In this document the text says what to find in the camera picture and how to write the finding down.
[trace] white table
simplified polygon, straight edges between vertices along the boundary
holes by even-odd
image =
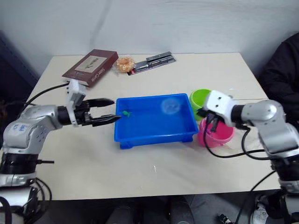
[[[55,56],[31,96],[62,83],[62,74],[83,56]],[[138,62],[148,55],[134,55]],[[216,89],[239,99],[241,104],[267,98],[239,53],[181,54],[177,62],[128,76],[112,71],[87,91],[85,99],[190,94],[195,89]],[[38,104],[64,105],[66,90],[48,92]],[[115,112],[115,105],[92,110],[94,117]],[[241,152],[241,131],[219,154]],[[38,177],[49,184],[54,199],[94,199],[133,196],[220,193],[248,191],[271,171],[270,162],[246,156],[219,159],[192,143],[167,143],[120,150],[114,142],[114,124],[51,132],[41,159],[54,165],[39,165]],[[248,150],[259,149],[256,130],[248,136]],[[274,174],[257,189],[279,188]]]

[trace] floor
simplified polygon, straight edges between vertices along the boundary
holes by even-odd
[[[248,218],[254,208],[255,192],[247,203],[239,224],[248,224]],[[186,195],[196,224],[220,224],[217,216],[225,214],[235,221],[246,192]],[[49,211],[37,224],[104,224],[117,205],[142,206],[149,223],[167,224],[165,218],[166,196],[140,197],[101,200],[53,201]]]

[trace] blue plastic tray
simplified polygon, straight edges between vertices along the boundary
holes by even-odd
[[[198,132],[187,94],[119,98],[114,141],[121,149],[165,142],[190,142]]]

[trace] small green object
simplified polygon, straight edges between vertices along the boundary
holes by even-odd
[[[127,117],[130,116],[130,112],[128,112],[128,111],[122,111],[122,114],[125,115],[125,116],[127,116]]]

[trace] pink cup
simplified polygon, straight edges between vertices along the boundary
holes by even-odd
[[[202,119],[199,125],[199,133],[197,135],[198,142],[201,146],[205,147],[204,142],[204,131],[206,127],[206,118]],[[234,128],[228,127],[226,124],[221,121],[218,123],[216,132],[210,132],[212,128],[212,124],[209,124],[206,133],[206,143],[210,148],[214,148],[217,146],[222,146],[223,144],[229,142],[234,136]]]

